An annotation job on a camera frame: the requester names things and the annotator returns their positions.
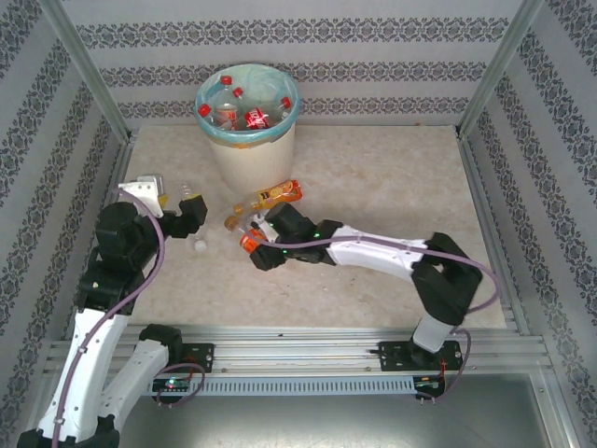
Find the small orange label bottle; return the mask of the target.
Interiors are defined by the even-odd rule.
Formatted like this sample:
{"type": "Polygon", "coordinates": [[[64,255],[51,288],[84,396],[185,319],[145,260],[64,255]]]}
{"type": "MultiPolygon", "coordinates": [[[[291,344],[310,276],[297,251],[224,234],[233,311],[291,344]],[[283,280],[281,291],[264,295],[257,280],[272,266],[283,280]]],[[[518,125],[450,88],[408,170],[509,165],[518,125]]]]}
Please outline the small orange label bottle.
{"type": "Polygon", "coordinates": [[[232,236],[239,239],[240,247],[248,254],[255,252],[261,241],[265,240],[260,228],[255,228],[252,224],[244,227],[239,216],[227,217],[224,226],[232,236]]]}

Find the clear bottle white cap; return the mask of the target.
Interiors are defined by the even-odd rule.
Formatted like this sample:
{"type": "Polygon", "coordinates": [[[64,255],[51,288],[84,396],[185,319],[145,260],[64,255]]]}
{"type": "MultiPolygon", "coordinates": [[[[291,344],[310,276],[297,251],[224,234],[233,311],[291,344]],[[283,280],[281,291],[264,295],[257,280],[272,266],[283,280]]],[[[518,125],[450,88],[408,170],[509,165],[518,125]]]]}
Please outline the clear bottle white cap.
{"type": "MultiPolygon", "coordinates": [[[[199,195],[199,191],[195,185],[190,181],[184,181],[180,184],[181,199],[188,200],[199,195]]],[[[201,253],[206,250],[207,243],[205,240],[206,230],[203,225],[200,228],[187,236],[187,246],[195,252],[201,253]]]]}

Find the orange juice bottle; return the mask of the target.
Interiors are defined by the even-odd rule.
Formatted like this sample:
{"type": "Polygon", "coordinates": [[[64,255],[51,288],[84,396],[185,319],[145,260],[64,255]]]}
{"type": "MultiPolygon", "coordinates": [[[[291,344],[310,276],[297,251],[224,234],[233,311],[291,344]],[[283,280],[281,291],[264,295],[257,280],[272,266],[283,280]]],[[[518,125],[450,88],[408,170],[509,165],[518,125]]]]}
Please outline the orange juice bottle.
{"type": "Polygon", "coordinates": [[[269,189],[251,193],[241,203],[233,206],[233,212],[237,216],[243,216],[253,211],[272,209],[278,203],[299,201],[302,196],[299,182],[291,179],[269,189]]]}

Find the clear bottle red label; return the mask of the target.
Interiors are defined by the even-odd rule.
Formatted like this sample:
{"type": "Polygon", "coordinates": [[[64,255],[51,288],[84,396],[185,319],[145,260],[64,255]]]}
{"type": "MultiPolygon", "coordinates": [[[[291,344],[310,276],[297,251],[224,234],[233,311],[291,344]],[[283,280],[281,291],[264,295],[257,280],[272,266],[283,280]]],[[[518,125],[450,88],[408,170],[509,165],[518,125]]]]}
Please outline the clear bottle red label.
{"type": "Polygon", "coordinates": [[[202,104],[197,109],[198,115],[211,126],[222,131],[238,130],[238,108],[232,106],[210,107],[208,104],[202,104]]]}

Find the cream plastic bin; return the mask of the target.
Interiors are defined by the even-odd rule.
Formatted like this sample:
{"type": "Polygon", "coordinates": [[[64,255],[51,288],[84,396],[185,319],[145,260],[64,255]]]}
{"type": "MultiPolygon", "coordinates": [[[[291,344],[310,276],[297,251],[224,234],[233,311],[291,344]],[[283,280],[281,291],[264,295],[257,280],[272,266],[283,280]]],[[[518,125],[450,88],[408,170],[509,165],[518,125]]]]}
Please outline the cream plastic bin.
{"type": "Polygon", "coordinates": [[[232,190],[245,194],[289,179],[293,165],[296,123],[279,140],[250,147],[221,144],[204,133],[227,185],[232,190]]]}

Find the blue plastic bin liner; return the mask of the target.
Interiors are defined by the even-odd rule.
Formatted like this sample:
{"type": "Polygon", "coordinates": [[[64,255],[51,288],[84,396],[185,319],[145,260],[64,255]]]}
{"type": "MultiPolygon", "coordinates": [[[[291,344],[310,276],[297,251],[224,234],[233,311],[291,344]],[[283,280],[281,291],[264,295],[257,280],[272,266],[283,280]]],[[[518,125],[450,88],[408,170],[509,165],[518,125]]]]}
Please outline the blue plastic bin liner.
{"type": "MultiPolygon", "coordinates": [[[[240,109],[235,100],[234,106],[238,108],[238,120],[249,110],[240,109]]],[[[209,76],[197,91],[194,114],[200,128],[211,140],[233,147],[250,147],[279,140],[296,123],[300,107],[298,86],[290,75],[264,64],[245,63],[224,68],[209,76]],[[289,115],[274,127],[259,131],[222,131],[211,126],[199,117],[197,109],[202,104],[208,104],[207,91],[216,84],[221,76],[232,77],[233,91],[237,87],[241,87],[249,93],[254,100],[253,107],[261,103],[277,101],[285,96],[289,97],[292,102],[289,115]]]]}

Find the small controller board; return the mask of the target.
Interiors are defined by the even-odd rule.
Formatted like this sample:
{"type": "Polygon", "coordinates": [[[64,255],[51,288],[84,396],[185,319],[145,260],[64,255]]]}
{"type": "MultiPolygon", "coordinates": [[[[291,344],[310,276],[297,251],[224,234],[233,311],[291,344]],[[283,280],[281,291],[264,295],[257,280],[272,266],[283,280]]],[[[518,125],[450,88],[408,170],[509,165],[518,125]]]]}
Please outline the small controller board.
{"type": "Polygon", "coordinates": [[[413,382],[416,390],[421,390],[427,394],[432,392],[441,393],[445,389],[445,377],[441,374],[414,376],[413,382]]]}
{"type": "Polygon", "coordinates": [[[152,391],[155,393],[187,393],[189,391],[189,385],[190,381],[188,378],[169,377],[155,379],[152,384],[152,391]]]}

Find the grey metal bottom panel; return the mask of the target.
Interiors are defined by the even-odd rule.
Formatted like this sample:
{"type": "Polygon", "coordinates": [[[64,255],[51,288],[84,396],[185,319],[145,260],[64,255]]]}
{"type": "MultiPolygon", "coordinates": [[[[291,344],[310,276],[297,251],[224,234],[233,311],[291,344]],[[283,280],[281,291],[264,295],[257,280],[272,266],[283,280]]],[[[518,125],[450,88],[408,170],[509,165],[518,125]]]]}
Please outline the grey metal bottom panel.
{"type": "Polygon", "coordinates": [[[140,399],[119,448],[571,448],[536,405],[475,396],[206,397],[160,409],[140,399]]]}

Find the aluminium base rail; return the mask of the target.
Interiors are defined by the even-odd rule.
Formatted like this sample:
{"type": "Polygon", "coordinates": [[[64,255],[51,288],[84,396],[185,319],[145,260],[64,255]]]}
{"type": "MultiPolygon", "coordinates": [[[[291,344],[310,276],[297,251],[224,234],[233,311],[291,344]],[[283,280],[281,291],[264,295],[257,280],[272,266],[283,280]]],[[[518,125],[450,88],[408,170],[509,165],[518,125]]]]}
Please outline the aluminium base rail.
{"type": "MultiPolygon", "coordinates": [[[[378,343],[406,341],[409,329],[301,329],[182,326],[186,343],[215,346],[213,376],[380,375],[371,351],[378,343]]],[[[536,373],[553,368],[541,336],[513,329],[471,330],[467,374],[536,373]]]]}

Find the aluminium frame post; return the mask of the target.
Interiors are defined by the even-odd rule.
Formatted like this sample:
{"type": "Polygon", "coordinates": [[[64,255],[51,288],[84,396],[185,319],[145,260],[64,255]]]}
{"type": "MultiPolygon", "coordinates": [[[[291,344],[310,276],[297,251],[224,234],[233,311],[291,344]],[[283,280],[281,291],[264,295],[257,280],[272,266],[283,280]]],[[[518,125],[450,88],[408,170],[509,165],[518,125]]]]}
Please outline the aluminium frame post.
{"type": "Polygon", "coordinates": [[[57,36],[68,51],[98,106],[106,117],[119,142],[128,143],[132,131],[128,127],[116,101],[111,95],[100,70],[94,63],[75,25],[62,5],[62,0],[36,0],[48,17],[57,36]]]}
{"type": "Polygon", "coordinates": [[[470,135],[483,108],[492,96],[493,89],[505,73],[510,60],[544,3],[545,0],[521,0],[519,9],[509,24],[457,126],[457,135],[461,140],[470,135]]]}

